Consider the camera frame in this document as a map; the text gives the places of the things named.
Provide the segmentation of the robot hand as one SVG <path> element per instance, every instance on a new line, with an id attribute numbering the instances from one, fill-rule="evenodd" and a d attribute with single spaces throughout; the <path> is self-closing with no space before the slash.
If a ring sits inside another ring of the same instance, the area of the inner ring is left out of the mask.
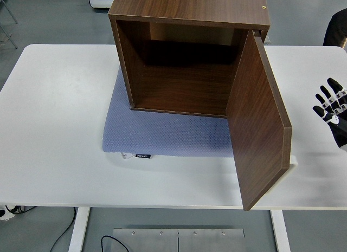
<path id="1" fill-rule="evenodd" d="M 333 78 L 328 78 L 327 84 L 334 95 L 321 85 L 325 98 L 317 93 L 315 97 L 320 106 L 312 109 L 329 126 L 337 146 L 346 152 L 346 88 Z"/>

